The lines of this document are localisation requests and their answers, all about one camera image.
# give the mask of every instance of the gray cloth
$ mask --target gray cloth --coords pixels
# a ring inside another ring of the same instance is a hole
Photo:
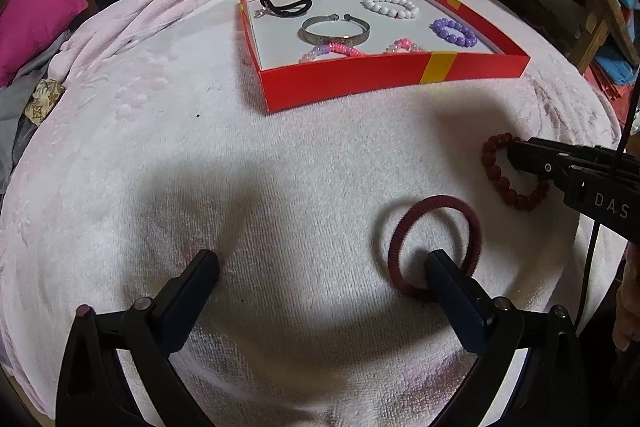
[[[20,117],[38,82],[47,73],[49,61],[70,36],[69,31],[62,33],[46,50],[18,70],[10,86],[0,89],[0,194],[6,192],[14,166],[33,136],[34,128],[20,123]],[[14,156],[16,144],[17,158]]]

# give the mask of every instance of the purple bead bracelet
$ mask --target purple bead bracelet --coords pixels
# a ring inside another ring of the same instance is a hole
[[[448,28],[457,30],[464,36],[457,37],[454,34],[449,33],[449,31],[447,30]],[[471,29],[451,19],[438,19],[433,22],[433,24],[431,25],[431,29],[441,39],[444,39],[447,42],[451,42],[451,44],[456,44],[461,48],[473,48],[476,44],[478,44],[478,37],[476,37],[476,34],[473,33]]]

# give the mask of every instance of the white bead bracelet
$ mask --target white bead bracelet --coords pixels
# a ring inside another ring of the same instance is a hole
[[[403,6],[406,9],[396,10],[387,6],[382,6],[382,4],[380,4],[381,2],[398,4],[398,6]],[[363,0],[362,3],[372,12],[382,13],[382,15],[388,15],[395,19],[415,19],[420,12],[420,9],[408,0]]]

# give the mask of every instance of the screw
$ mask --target screw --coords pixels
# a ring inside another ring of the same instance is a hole
[[[133,307],[138,311],[148,310],[153,301],[149,297],[141,297],[133,303]]]
[[[563,319],[565,319],[565,318],[567,318],[569,316],[569,312],[566,310],[566,308],[564,306],[560,306],[558,304],[556,304],[554,306],[554,313],[558,317],[562,317]]]
[[[76,317],[84,317],[89,311],[91,311],[89,304],[80,304],[76,308]]]
[[[494,299],[494,306],[503,312],[510,310],[513,307],[511,301],[507,297],[496,297]]]

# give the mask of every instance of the red box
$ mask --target red box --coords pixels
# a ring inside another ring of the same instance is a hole
[[[240,0],[242,26],[270,111],[389,87],[476,78],[519,78],[529,55],[484,17],[458,0],[431,0],[446,7],[497,46],[500,54],[424,52],[317,60],[262,70],[249,20]]]

